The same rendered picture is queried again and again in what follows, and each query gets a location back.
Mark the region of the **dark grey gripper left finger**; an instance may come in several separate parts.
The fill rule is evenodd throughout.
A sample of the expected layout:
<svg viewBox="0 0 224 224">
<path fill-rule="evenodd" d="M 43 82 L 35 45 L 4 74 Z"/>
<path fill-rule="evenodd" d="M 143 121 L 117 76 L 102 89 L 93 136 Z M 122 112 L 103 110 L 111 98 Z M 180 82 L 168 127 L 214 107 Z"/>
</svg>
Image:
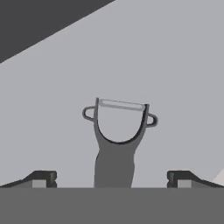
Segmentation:
<svg viewBox="0 0 224 224">
<path fill-rule="evenodd" d="M 0 188 L 56 188 L 56 171 L 33 171 L 23 179 L 0 185 Z"/>
</svg>

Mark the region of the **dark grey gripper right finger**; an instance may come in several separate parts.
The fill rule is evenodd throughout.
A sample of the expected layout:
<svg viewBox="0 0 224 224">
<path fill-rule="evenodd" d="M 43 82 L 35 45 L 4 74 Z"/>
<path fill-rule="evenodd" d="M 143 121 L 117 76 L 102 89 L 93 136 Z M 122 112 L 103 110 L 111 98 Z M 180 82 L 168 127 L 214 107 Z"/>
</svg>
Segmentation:
<svg viewBox="0 0 224 224">
<path fill-rule="evenodd" d="M 191 171 L 168 171 L 167 180 L 168 188 L 224 188 L 224 185 L 201 179 Z"/>
</svg>

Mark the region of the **dark grey vegetable peeler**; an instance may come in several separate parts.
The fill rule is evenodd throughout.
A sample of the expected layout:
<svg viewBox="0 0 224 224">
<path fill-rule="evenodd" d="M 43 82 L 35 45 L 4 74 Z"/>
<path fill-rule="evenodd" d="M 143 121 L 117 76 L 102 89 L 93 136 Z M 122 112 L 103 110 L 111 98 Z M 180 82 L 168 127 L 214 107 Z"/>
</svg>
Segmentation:
<svg viewBox="0 0 224 224">
<path fill-rule="evenodd" d="M 112 105 L 111 100 L 96 98 L 95 105 L 82 110 L 84 119 L 94 124 L 94 133 L 99 152 L 94 164 L 94 188 L 131 188 L 135 171 L 134 156 L 147 128 L 158 125 L 158 117 L 149 112 L 149 104 L 141 104 L 138 111 L 142 112 L 142 121 L 137 133 L 124 142 L 114 142 L 106 138 L 99 126 L 99 107 L 134 110 L 128 106 Z"/>
</svg>

